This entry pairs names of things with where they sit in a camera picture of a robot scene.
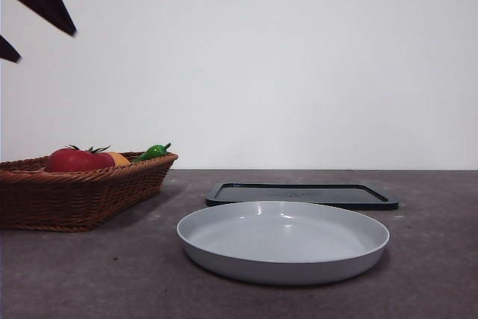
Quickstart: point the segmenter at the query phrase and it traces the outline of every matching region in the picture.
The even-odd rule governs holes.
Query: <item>green chili pepper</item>
[[[152,158],[165,156],[167,155],[167,148],[169,146],[171,146],[171,142],[169,142],[166,146],[162,146],[162,145],[151,146],[146,150],[146,152],[143,152],[141,155],[136,157],[132,162],[140,162],[140,161],[150,160]]]

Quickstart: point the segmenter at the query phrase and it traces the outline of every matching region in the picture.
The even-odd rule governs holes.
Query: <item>table surface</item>
[[[277,287],[194,264],[176,224],[216,182],[362,183],[400,201],[363,211],[391,241],[368,272]],[[3,230],[1,317],[478,318],[478,172],[171,170],[159,195],[86,233]]]

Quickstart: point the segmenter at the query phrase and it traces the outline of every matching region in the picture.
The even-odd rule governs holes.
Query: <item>plate rim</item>
[[[225,205],[241,205],[241,204],[244,204],[244,203],[291,203],[291,204],[297,204],[297,205],[318,205],[319,207],[321,208],[324,208],[324,207],[327,207],[331,210],[337,210],[337,211],[346,211],[346,212],[352,212],[356,215],[359,215],[359,216],[362,216],[362,217],[365,217],[367,218],[368,220],[372,220],[373,222],[376,222],[379,224],[380,227],[382,227],[384,230],[385,230],[385,233],[386,233],[386,239],[383,241],[382,244],[380,244],[379,246],[371,249],[371,250],[368,250],[367,252],[364,252],[360,255],[352,255],[352,256],[348,256],[348,257],[342,257],[342,258],[333,258],[333,259],[328,259],[328,260],[325,260],[325,261],[274,261],[274,260],[258,260],[258,259],[250,259],[250,258],[241,258],[241,257],[237,257],[237,256],[233,256],[233,255],[225,255],[225,254],[222,254],[222,253],[216,253],[216,252],[213,252],[213,251],[210,251],[210,250],[205,250],[204,248],[201,248],[201,247],[198,247],[197,245],[195,244],[192,244],[188,239],[186,239],[182,234],[181,232],[179,231],[179,227],[181,225],[181,223],[183,221],[185,221],[189,216],[192,216],[194,214],[197,214],[201,211],[207,211],[207,210],[213,210],[213,208],[221,208]],[[370,216],[367,216],[366,214],[362,214],[362,213],[359,213],[359,212],[356,212],[356,211],[351,211],[349,209],[344,209],[344,208],[339,208],[339,207],[334,207],[334,206],[331,206],[331,205],[320,205],[320,204],[317,204],[317,203],[307,203],[307,202],[292,202],[292,201],[249,201],[249,202],[235,202],[235,203],[226,203],[226,204],[223,204],[223,205],[217,205],[217,206],[214,206],[214,207],[206,207],[206,208],[201,208],[197,211],[194,211],[194,212],[191,212],[189,213],[188,215],[184,216],[179,222],[178,224],[176,225],[176,233],[178,234],[178,236],[181,238],[181,240],[183,242],[185,242],[186,244],[188,244],[189,246],[197,249],[197,250],[200,250],[200,251],[203,251],[203,252],[206,252],[206,253],[209,253],[209,254],[212,254],[212,255],[218,255],[218,256],[221,256],[223,258],[229,258],[229,259],[235,259],[235,260],[240,260],[240,261],[251,261],[251,262],[256,262],[256,263],[264,263],[264,264],[325,264],[325,263],[337,263],[337,262],[340,262],[340,261],[349,261],[349,260],[352,260],[352,259],[358,259],[358,258],[362,258],[362,257],[365,257],[367,255],[371,255],[373,253],[377,253],[379,252],[380,250],[384,249],[385,246],[388,244],[388,242],[390,241],[391,239],[391,235],[390,235],[390,231],[388,230],[388,228],[386,227],[386,225],[384,225],[383,223],[381,223],[380,221],[376,220],[375,218],[372,218]]]

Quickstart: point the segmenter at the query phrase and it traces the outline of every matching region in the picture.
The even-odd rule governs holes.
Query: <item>white plate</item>
[[[378,262],[390,234],[377,220],[327,205],[240,202],[193,212],[177,227],[184,250],[218,274],[276,285],[356,276]]]

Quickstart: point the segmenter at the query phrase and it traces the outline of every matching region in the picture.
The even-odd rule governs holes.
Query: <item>orange fruit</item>
[[[128,161],[128,159],[125,156],[121,155],[118,152],[105,152],[105,153],[108,153],[109,156],[112,157],[112,159],[114,160],[115,166],[124,166],[125,164],[131,163],[130,161]]]

